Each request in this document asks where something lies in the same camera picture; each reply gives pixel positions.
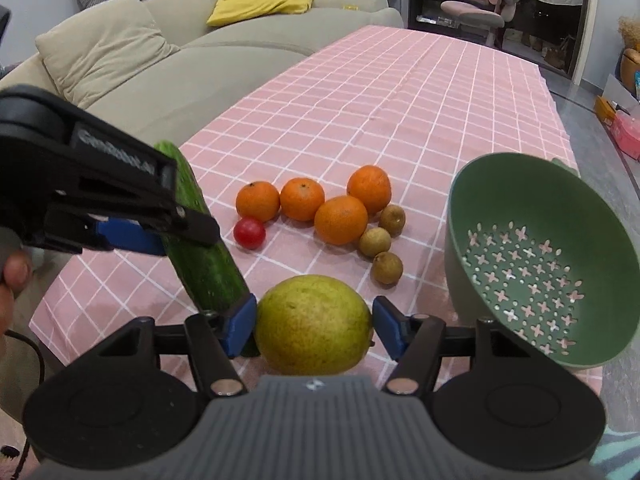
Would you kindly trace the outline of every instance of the finger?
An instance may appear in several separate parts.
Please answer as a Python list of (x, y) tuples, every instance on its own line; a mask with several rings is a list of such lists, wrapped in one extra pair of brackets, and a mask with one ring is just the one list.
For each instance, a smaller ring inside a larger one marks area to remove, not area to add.
[(20, 292), (31, 278), (31, 261), (24, 251), (15, 251), (4, 264), (4, 282), (14, 292)]
[(14, 319), (14, 294), (6, 285), (0, 285), (0, 334), (3, 334)]

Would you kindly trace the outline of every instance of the pink checkered tablecloth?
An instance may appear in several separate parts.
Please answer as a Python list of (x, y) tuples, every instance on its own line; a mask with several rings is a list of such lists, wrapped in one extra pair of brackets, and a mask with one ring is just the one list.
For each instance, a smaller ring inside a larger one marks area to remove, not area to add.
[[(491, 152), (559, 157), (574, 166), (569, 139), (538, 68), (484, 46), (446, 36), (366, 27), (310, 56), (242, 99), (182, 146), (252, 292), (260, 298), (296, 274), (335, 276), (371, 303), (386, 294), (406, 314), (457, 320), (444, 275), (445, 208), (453, 176)], [(364, 164), (390, 175), (393, 203), (407, 213), (392, 251), (404, 261), (393, 288), (369, 277), (353, 247), (332, 247), (313, 227), (280, 217), (260, 251), (246, 252), (231, 234), (238, 190), (267, 180), (319, 180), (328, 198), (345, 193)], [(167, 258), (114, 251), (75, 256), (47, 292), (31, 329), (63, 363), (72, 361), (135, 316), (159, 324), (195, 312)], [(248, 386), (268, 371), (262, 359), (237, 359)], [(440, 383), (465, 369), (447, 359)], [(190, 383), (184, 358), (164, 370)], [(380, 386), (393, 369), (380, 342), (353, 373)], [(580, 373), (599, 391), (601, 369)]]

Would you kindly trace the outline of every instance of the cable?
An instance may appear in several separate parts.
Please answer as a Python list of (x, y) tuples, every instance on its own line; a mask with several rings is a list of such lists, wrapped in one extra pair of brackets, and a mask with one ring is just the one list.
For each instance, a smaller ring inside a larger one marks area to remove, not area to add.
[[(38, 384), (42, 384), (44, 382), (44, 357), (42, 356), (42, 352), (40, 352), (38, 345), (36, 345), (36, 343), (34, 343), (27, 336), (18, 334), (13, 330), (7, 330), (4, 333), (4, 335), (29, 345), (34, 350), (34, 352), (36, 352), (36, 355), (38, 356), (38, 365), (40, 366), (40, 373), (38, 375)], [(20, 473), (22, 472), (22, 468), (24, 468), (24, 463), (27, 461), (27, 456), (29, 454), (30, 448), (31, 448), (31, 445), (27, 440), (24, 443), (24, 448), (22, 448), (22, 453), (20, 454), (20, 460), (18, 461), (18, 465), (15, 468), (14, 474), (11, 476), (11, 480), (18, 480), (18, 478), (20, 478)]]

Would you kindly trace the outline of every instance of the door frame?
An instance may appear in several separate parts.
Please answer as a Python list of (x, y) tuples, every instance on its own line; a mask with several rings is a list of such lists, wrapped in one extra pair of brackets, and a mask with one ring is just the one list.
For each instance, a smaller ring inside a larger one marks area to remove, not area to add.
[(587, 0), (587, 12), (584, 22), (584, 29), (582, 32), (582, 39), (580, 41), (580, 48), (578, 51), (577, 60), (575, 63), (574, 74), (572, 75), (572, 82), (579, 85), (582, 81), (582, 75), (584, 74), (584, 67), (587, 64), (587, 57), (589, 56), (589, 48), (591, 46), (591, 38), (593, 37), (593, 28), (596, 22), (596, 10), (598, 8), (598, 0)]

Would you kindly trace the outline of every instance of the green bowl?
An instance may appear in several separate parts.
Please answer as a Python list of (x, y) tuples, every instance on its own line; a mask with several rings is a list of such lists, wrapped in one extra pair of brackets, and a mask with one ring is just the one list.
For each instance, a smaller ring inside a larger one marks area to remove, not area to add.
[(445, 270), (463, 324), (494, 316), (556, 362), (599, 366), (640, 320), (640, 267), (624, 227), (566, 167), (476, 158), (449, 194)]

